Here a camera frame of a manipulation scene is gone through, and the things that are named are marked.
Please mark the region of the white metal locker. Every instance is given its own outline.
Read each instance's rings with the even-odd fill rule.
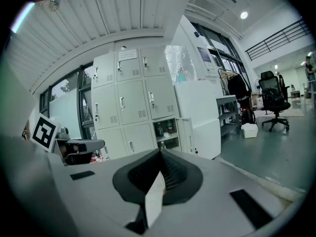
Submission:
[[[94,58],[95,72],[92,79],[92,88],[114,82],[114,53],[108,53]]]
[[[142,48],[142,63],[145,77],[167,74],[164,51],[161,47]]]
[[[154,149],[152,132],[149,124],[124,127],[127,147],[131,154]]]
[[[128,156],[126,148],[124,146],[121,129],[116,129],[112,131],[98,130],[97,137],[99,140],[104,140],[104,151],[105,153],[109,154],[110,159],[117,159]]]
[[[119,61],[119,53],[120,52],[117,53],[117,81],[140,78],[138,58]]]
[[[93,88],[91,91],[92,113],[96,129],[119,125],[114,86]]]
[[[118,102],[123,124],[148,120],[142,81],[118,84]]]
[[[182,152],[195,153],[193,128],[190,118],[176,118],[179,144]]]
[[[146,78],[147,98],[152,119],[176,114],[176,97],[170,78]]]

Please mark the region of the chair headrest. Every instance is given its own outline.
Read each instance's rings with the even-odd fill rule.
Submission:
[[[261,79],[265,80],[265,79],[270,79],[272,77],[274,77],[275,75],[273,74],[272,71],[266,71],[261,73]]]

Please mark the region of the plastic wrap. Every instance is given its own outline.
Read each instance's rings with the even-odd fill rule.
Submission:
[[[185,46],[167,45],[164,53],[173,85],[179,81],[197,80],[196,69]]]

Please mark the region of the chair seat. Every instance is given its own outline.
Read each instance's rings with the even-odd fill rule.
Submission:
[[[280,111],[284,111],[290,107],[291,107],[290,103],[284,102],[283,105],[277,105],[277,106],[268,105],[268,107],[266,109],[268,111],[272,111],[272,112],[280,112]]]

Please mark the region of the ceiling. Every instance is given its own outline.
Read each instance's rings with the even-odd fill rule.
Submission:
[[[295,52],[284,55],[274,61],[259,66],[254,70],[257,75],[260,75],[262,72],[269,70],[275,73],[276,71],[281,72],[288,69],[296,69],[303,66],[301,64],[305,61],[306,55],[309,52],[313,52],[316,55],[316,47],[314,45],[304,47]],[[312,55],[311,63],[315,62],[315,55]]]
[[[36,90],[72,57],[109,39],[169,38],[189,0],[60,0],[36,3],[7,49],[18,79]]]
[[[212,13],[213,17],[210,16],[210,20],[224,21],[228,27],[232,27],[241,36],[284,2],[285,0],[190,0],[190,4]],[[240,14],[244,11],[248,12],[248,17],[241,19]]]

